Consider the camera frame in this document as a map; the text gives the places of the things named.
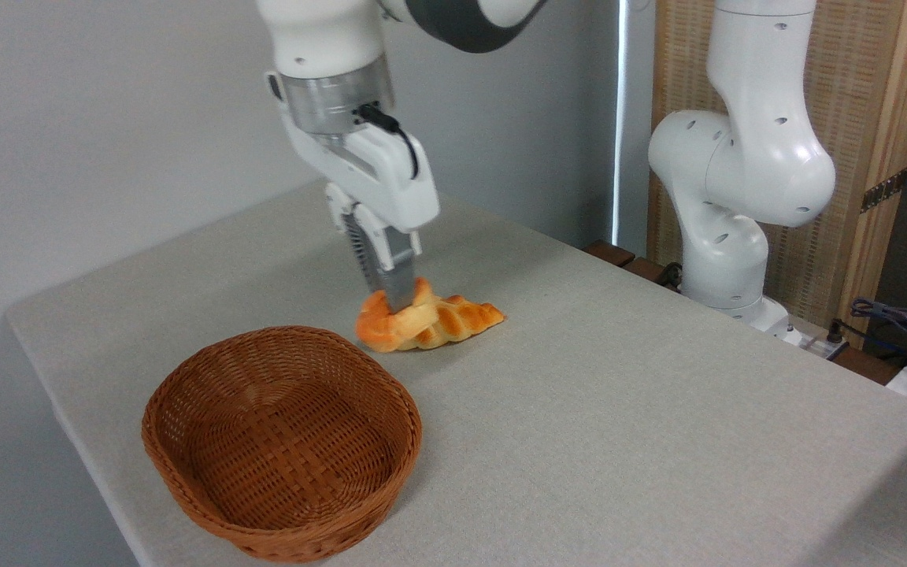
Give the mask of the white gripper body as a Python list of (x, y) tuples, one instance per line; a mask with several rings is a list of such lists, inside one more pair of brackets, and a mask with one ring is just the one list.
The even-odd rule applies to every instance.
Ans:
[(439, 215), (424, 148), (388, 113), (388, 72), (266, 78), (296, 154), (325, 179), (405, 234)]

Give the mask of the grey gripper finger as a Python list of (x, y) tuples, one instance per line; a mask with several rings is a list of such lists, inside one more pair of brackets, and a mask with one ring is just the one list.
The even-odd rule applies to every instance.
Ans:
[(386, 306), (398, 313), (413, 304), (417, 235), (382, 222), (368, 207), (355, 207), (355, 256), (370, 291), (384, 291)]
[(357, 222), (355, 215), (357, 202), (342, 191), (338, 184), (332, 182), (328, 182), (325, 187), (325, 198), (330, 208), (332, 223), (339, 232), (348, 237), (367, 288), (371, 293), (375, 293), (380, 290), (377, 258), (370, 238)]

